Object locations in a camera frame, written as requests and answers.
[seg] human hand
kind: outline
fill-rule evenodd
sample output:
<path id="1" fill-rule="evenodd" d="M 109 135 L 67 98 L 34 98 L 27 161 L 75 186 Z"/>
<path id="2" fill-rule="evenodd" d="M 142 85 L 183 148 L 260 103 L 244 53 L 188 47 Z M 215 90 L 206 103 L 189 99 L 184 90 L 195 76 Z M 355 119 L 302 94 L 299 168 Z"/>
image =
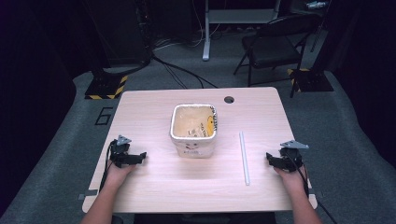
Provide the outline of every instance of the human hand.
<path id="1" fill-rule="evenodd" d="M 126 176 L 136 167 L 136 165 L 128 165 L 119 168 L 112 161 L 108 161 L 108 163 L 105 187 L 112 189 L 118 189 L 125 181 Z"/>
<path id="2" fill-rule="evenodd" d="M 298 171 L 294 172 L 286 172 L 282 169 L 274 167 L 274 170 L 282 177 L 283 185 L 285 186 L 286 191 L 289 195 L 294 194 L 305 194 L 304 190 L 304 181 Z M 307 179 L 305 175 L 305 167 L 300 167 L 300 171 L 303 174 L 304 178 Z"/>

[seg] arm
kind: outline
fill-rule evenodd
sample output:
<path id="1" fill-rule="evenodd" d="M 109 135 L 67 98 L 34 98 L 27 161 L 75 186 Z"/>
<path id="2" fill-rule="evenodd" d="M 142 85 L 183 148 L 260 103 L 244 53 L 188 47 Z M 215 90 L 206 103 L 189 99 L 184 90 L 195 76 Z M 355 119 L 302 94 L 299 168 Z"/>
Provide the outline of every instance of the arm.
<path id="1" fill-rule="evenodd" d="M 322 223 L 318 217 L 318 214 L 315 212 L 314 208 L 306 197 L 304 191 L 304 181 L 300 174 L 297 171 L 288 173 L 275 167 L 274 170 L 282 177 L 283 185 L 290 196 L 294 223 Z M 305 174 L 304 167 L 301 167 L 300 170 L 303 174 Z"/>
<path id="2" fill-rule="evenodd" d="M 134 165 L 119 168 L 110 163 L 106 182 L 80 224 L 111 223 L 117 191 L 124 182 L 126 176 L 131 173 L 134 168 Z"/>

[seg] white desk frame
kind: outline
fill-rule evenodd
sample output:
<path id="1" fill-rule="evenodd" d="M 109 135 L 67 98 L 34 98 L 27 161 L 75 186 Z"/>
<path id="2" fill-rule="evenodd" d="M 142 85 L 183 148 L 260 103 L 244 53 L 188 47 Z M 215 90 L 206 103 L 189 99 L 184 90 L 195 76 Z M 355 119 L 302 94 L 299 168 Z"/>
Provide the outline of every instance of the white desk frame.
<path id="1" fill-rule="evenodd" d="M 224 9 L 209 10 L 205 0 L 205 46 L 202 60 L 209 61 L 210 23 L 266 23 L 277 18 L 281 0 L 276 0 L 274 9 Z"/>

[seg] white plastic container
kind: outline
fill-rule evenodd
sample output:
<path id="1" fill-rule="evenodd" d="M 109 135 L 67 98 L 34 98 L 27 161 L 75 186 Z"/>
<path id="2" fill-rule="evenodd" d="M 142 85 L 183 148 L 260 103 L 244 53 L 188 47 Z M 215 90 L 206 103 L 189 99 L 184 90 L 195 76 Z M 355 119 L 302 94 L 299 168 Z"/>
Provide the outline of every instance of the white plastic container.
<path id="1" fill-rule="evenodd" d="M 218 116 L 213 105 L 177 105 L 170 135 L 184 158 L 208 158 L 215 150 Z"/>

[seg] forearm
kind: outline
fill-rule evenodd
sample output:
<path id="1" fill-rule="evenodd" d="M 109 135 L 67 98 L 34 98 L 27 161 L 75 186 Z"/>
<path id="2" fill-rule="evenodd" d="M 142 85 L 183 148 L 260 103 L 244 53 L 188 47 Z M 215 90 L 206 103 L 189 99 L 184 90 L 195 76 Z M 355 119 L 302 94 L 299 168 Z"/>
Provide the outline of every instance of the forearm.
<path id="1" fill-rule="evenodd" d="M 117 189 L 104 186 L 80 224 L 110 224 Z"/>
<path id="2" fill-rule="evenodd" d="M 317 212 L 312 207 L 304 190 L 290 193 L 291 206 L 295 224 L 317 224 L 322 223 Z"/>

